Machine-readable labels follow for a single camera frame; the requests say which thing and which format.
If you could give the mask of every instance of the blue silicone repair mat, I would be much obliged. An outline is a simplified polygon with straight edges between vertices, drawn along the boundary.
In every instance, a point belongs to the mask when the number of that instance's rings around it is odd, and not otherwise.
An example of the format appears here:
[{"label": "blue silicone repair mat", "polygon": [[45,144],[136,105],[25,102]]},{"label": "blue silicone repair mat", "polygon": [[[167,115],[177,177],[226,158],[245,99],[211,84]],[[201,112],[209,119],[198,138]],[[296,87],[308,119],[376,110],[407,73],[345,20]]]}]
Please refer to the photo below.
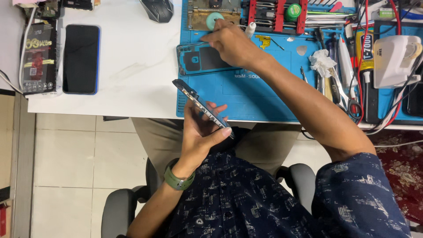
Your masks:
[{"label": "blue silicone repair mat", "polygon": [[[381,25],[380,32],[387,30],[390,25]],[[423,39],[423,29],[418,27],[401,27],[402,34],[407,36],[418,36]],[[380,38],[387,36],[394,36],[396,34],[396,27],[388,31],[385,34],[380,35]],[[379,89],[379,102],[378,102],[378,113],[377,116],[379,119],[382,119],[386,116],[387,111],[392,106],[392,100],[394,95],[394,89]],[[409,116],[404,113],[401,105],[401,109],[398,112],[395,120],[408,120],[408,121],[423,121],[423,118],[418,116]]]},{"label": "blue silicone repair mat", "polygon": [[[188,30],[187,5],[188,0],[183,0],[181,44],[199,42],[200,37],[209,33],[208,31]],[[339,33],[343,32],[343,29],[325,30],[325,32],[327,34],[325,39],[328,39],[332,32],[337,32],[339,36]],[[266,47],[264,51],[273,55],[280,64],[300,78],[302,78],[300,72],[300,67],[302,66],[309,84],[313,87],[315,86],[315,73],[310,69],[308,57],[320,49],[320,45],[317,42],[305,40],[289,42],[287,39],[291,36],[288,35],[260,32],[256,32],[255,35],[270,36],[280,46],[285,48],[285,50],[282,50],[274,42],[270,42],[270,46]],[[302,35],[296,38],[304,37],[311,36]],[[251,40],[256,45],[261,45],[261,42],[255,36]],[[301,45],[307,46],[307,51],[303,56],[297,53],[297,47]],[[229,119],[273,122],[298,121],[275,92],[252,72],[241,69],[196,76],[179,75],[179,78],[195,89],[204,100],[215,102],[218,105],[227,104],[228,109],[225,110],[223,116],[229,116]],[[178,91],[177,116],[184,116],[184,105],[186,101],[187,97]]]}]

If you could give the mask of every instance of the green container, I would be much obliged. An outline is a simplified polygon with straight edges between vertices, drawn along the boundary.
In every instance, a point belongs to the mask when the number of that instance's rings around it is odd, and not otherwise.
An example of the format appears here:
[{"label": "green container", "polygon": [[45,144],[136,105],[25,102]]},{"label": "green container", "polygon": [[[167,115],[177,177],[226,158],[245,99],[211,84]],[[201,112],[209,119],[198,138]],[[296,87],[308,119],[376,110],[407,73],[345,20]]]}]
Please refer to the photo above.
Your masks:
[{"label": "green container", "polygon": [[285,20],[288,22],[295,21],[301,14],[301,6],[294,3],[291,4],[288,9],[285,11]]}]

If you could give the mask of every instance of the man's right hand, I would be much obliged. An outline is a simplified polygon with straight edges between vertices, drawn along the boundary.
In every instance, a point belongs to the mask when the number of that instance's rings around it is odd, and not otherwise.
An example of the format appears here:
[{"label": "man's right hand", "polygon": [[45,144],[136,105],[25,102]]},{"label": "man's right hand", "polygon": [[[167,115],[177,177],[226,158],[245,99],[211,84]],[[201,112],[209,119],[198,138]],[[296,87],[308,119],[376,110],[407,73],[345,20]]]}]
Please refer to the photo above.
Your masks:
[{"label": "man's right hand", "polygon": [[217,19],[213,33],[203,36],[201,40],[217,49],[226,63],[250,71],[254,71],[258,62],[271,57],[258,48],[238,26],[223,19]]}]

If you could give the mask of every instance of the man's right arm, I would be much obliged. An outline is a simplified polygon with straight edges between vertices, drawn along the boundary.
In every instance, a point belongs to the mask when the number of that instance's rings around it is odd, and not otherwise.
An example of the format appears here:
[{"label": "man's right arm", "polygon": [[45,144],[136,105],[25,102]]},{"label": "man's right arm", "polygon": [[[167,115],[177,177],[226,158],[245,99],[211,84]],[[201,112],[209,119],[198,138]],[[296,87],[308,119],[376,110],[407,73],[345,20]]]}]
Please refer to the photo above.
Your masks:
[{"label": "man's right arm", "polygon": [[372,142],[338,106],[259,49],[239,27],[218,19],[214,33],[202,40],[211,42],[228,64],[260,76],[325,147],[332,161],[360,152],[376,154]]}]

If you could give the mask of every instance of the dark blue patterned shirt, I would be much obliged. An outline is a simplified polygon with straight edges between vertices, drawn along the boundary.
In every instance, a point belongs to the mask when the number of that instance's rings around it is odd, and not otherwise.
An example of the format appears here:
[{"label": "dark blue patterned shirt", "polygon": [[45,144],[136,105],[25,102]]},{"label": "dark blue patterned shirt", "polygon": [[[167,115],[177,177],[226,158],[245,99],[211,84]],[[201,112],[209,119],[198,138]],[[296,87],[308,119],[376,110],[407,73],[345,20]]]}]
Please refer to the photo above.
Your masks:
[{"label": "dark blue patterned shirt", "polygon": [[167,237],[411,237],[377,156],[323,166],[312,213],[268,172],[209,154],[173,213]]}]

